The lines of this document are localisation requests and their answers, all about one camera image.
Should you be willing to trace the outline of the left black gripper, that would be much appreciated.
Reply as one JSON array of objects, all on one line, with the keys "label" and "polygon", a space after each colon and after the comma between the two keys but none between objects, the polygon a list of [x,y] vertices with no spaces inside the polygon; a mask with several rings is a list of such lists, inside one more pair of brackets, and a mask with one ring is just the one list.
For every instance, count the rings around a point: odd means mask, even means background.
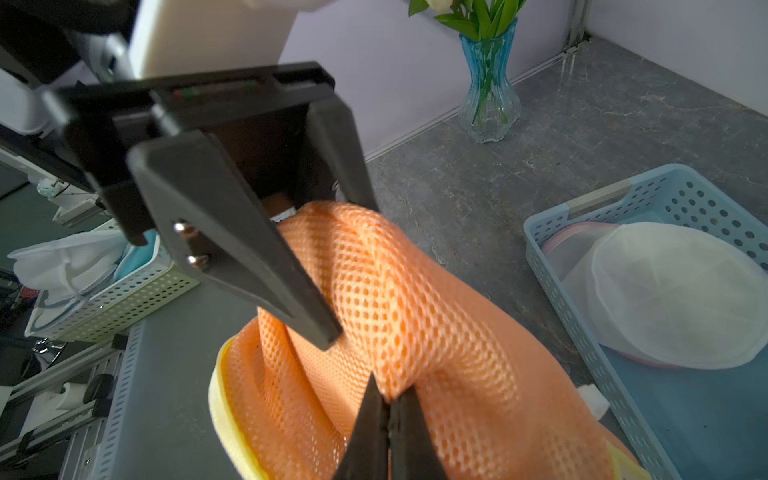
[{"label": "left black gripper", "polygon": [[55,88],[42,101],[130,243],[155,226],[186,273],[325,351],[340,322],[258,198],[300,207],[341,194],[379,210],[352,112],[324,98],[335,87],[304,62]]}]

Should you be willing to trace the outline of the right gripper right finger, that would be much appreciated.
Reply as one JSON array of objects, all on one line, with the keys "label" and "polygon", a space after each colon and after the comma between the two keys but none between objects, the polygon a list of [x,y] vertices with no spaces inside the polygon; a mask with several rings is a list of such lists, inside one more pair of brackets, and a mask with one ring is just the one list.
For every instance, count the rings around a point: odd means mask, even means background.
[{"label": "right gripper right finger", "polygon": [[395,480],[447,480],[414,386],[390,405],[390,473]]}]

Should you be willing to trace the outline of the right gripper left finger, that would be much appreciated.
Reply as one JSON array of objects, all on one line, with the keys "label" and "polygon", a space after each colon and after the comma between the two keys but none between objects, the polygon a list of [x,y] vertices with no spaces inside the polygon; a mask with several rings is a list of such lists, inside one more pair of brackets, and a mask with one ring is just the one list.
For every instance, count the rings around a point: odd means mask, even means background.
[{"label": "right gripper left finger", "polygon": [[370,375],[352,435],[333,480],[389,478],[390,407]]}]

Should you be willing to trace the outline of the orange mesh laundry bag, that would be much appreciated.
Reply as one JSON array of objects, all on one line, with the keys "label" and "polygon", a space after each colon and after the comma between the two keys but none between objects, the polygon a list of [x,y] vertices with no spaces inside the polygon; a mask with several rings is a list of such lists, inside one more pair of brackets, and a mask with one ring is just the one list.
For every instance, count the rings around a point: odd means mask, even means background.
[{"label": "orange mesh laundry bag", "polygon": [[280,234],[343,334],[320,350],[265,310],[221,348],[208,402],[245,479],[328,479],[375,382],[417,391],[451,479],[644,479],[522,325],[382,215],[313,202]]}]

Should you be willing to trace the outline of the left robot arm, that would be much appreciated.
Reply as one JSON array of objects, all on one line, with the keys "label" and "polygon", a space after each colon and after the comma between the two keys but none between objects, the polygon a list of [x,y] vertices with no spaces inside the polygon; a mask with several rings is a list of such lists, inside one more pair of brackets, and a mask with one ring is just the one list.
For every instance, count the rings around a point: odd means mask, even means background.
[{"label": "left robot arm", "polygon": [[1,159],[59,180],[136,245],[155,230],[196,279],[315,347],[342,326],[275,216],[342,194],[375,209],[351,110],[280,58],[318,1],[5,1]]}]

